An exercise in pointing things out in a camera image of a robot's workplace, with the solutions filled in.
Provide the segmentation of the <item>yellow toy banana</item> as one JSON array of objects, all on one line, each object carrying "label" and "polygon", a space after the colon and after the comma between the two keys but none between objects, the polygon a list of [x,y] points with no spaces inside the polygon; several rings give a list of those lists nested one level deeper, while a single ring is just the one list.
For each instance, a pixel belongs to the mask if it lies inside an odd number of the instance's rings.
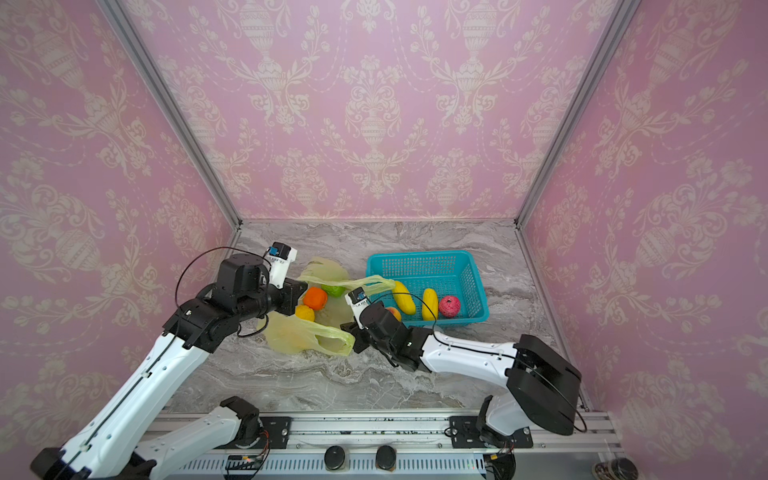
[{"label": "yellow toy banana", "polygon": [[432,288],[426,288],[422,295],[422,319],[434,322],[439,317],[439,297]]}]

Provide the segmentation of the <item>yellow-green plastic bag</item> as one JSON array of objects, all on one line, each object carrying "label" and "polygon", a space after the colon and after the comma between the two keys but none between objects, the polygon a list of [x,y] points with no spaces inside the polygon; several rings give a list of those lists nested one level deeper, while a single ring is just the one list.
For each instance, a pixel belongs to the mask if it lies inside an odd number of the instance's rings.
[{"label": "yellow-green plastic bag", "polygon": [[316,321],[309,322],[294,315],[285,316],[277,312],[269,315],[269,325],[264,336],[268,346],[275,352],[294,355],[314,350],[330,356],[347,356],[352,352],[353,337],[340,329],[340,325],[353,321],[351,308],[345,295],[351,290],[363,287],[366,295],[373,298],[389,293],[394,281],[379,275],[353,279],[347,270],[334,260],[314,257],[299,276],[310,287],[322,285],[344,286],[346,293],[340,298],[330,297],[324,309],[315,311]]}]

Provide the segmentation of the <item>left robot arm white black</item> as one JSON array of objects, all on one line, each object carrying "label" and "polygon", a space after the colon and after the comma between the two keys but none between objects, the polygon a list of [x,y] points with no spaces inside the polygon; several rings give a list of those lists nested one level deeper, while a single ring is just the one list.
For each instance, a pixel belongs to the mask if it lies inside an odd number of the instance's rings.
[{"label": "left robot arm white black", "polygon": [[30,469],[40,479],[164,479],[216,447],[250,447],[267,439],[259,410],[232,396],[203,418],[154,441],[148,427],[181,384],[238,333],[242,322],[289,316],[307,291],[287,273],[297,252],[280,242],[264,254],[242,249],[219,266],[216,280],[177,303],[146,359],[113,398],[61,447],[43,449]]}]

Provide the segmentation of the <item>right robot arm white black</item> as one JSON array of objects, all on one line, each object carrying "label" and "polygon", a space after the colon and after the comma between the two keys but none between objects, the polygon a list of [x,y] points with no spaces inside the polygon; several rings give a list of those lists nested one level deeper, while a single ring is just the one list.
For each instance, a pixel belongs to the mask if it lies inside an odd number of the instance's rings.
[{"label": "right robot arm white black", "polygon": [[480,439],[510,448],[515,432],[531,426],[561,436],[584,432],[577,408],[581,373],[539,338],[524,334],[516,342],[483,343],[450,337],[398,321],[382,302],[364,293],[345,296],[354,320],[342,326],[353,350],[371,347],[395,368],[458,374],[504,387],[487,396],[477,417]]}]

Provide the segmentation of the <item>yellow toy corn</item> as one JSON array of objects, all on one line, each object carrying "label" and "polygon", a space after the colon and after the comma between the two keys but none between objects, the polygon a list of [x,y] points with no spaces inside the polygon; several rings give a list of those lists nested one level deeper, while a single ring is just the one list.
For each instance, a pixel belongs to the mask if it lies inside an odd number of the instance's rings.
[{"label": "yellow toy corn", "polygon": [[397,304],[397,308],[404,315],[412,316],[416,313],[416,305],[413,296],[402,282],[396,281],[394,283],[392,296]]}]

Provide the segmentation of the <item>pink toy fruit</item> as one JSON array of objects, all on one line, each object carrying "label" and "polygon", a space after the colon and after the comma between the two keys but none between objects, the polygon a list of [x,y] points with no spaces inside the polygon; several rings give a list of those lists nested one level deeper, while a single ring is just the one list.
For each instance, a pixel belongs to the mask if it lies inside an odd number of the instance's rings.
[{"label": "pink toy fruit", "polygon": [[442,317],[447,319],[456,318],[461,311],[461,301],[453,295],[446,295],[439,300],[438,310]]}]

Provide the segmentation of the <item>yellow toy lemon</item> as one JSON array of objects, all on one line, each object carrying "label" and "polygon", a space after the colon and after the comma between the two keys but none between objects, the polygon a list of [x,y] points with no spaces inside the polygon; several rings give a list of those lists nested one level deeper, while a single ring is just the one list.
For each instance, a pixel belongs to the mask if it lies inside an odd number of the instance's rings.
[{"label": "yellow toy lemon", "polygon": [[316,313],[315,311],[304,304],[298,305],[295,309],[295,316],[299,319],[309,321],[309,322],[315,322],[316,321]]}]

